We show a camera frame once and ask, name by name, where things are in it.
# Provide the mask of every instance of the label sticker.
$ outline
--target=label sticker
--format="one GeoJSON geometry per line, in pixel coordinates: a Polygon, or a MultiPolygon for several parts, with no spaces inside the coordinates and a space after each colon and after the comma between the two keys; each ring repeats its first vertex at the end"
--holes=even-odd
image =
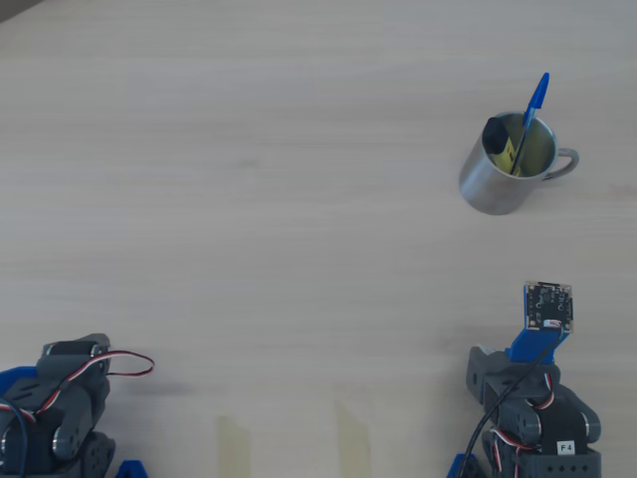
{"type": "Polygon", "coordinates": [[[480,350],[483,352],[483,354],[485,356],[490,356],[493,352],[495,352],[495,349],[492,349],[491,347],[485,347],[482,344],[478,344],[478,347],[480,348],[480,350]]]}
{"type": "Polygon", "coordinates": [[[557,442],[557,454],[558,455],[574,455],[575,454],[575,442],[570,441],[558,441],[557,442]]]}

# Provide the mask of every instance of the light wood surface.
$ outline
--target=light wood surface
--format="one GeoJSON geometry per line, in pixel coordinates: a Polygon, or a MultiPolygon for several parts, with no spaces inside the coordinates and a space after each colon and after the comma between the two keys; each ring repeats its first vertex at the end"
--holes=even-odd
{"type": "Polygon", "coordinates": [[[632,476],[636,14],[47,0],[1,24],[0,366],[92,332],[151,354],[100,423],[150,476],[227,478],[235,433],[241,476],[351,478],[340,409],[374,478],[442,477],[480,416],[469,347],[510,344],[524,280],[563,282],[563,381],[602,419],[604,476],[632,476]],[[482,215],[463,158],[544,71],[580,166],[482,215]]]}

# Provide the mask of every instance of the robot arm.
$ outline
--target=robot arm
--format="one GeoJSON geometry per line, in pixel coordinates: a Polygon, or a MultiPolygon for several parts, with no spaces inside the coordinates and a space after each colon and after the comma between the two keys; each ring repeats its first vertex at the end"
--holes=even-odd
{"type": "MultiPolygon", "coordinates": [[[[528,282],[525,328],[512,346],[503,352],[484,347],[470,351],[469,391],[485,411],[504,400],[490,416],[493,428],[482,434],[495,478],[554,478],[565,471],[570,478],[601,477],[601,456],[588,446],[601,434],[599,417],[559,383],[553,350],[540,355],[547,345],[559,345],[572,333],[572,319],[570,286],[528,282]]],[[[474,469],[477,466],[474,458],[474,469]]]]}
{"type": "MultiPolygon", "coordinates": [[[[0,373],[2,397],[37,419],[29,424],[27,476],[42,478],[102,478],[112,461],[113,440],[95,432],[110,391],[106,375],[109,359],[74,373],[108,352],[104,334],[44,347],[35,367],[21,367],[0,373]]],[[[18,476],[23,438],[15,416],[0,412],[2,476],[18,476]]]]}

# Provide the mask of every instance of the metal mug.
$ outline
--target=metal mug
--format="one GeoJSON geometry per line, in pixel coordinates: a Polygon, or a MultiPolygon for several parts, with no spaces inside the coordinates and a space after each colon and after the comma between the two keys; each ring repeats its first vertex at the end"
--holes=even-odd
{"type": "MultiPolygon", "coordinates": [[[[507,127],[514,145],[522,137],[523,117],[523,113],[497,115],[507,127]]],[[[522,174],[512,176],[491,161],[480,134],[460,172],[460,192],[469,204],[487,214],[509,214],[518,209],[542,181],[564,176],[579,163],[577,151],[557,148],[555,133],[541,119],[533,120],[525,143],[525,154],[520,164],[522,174]],[[550,171],[558,156],[570,157],[570,163],[562,169],[550,171]]]]}

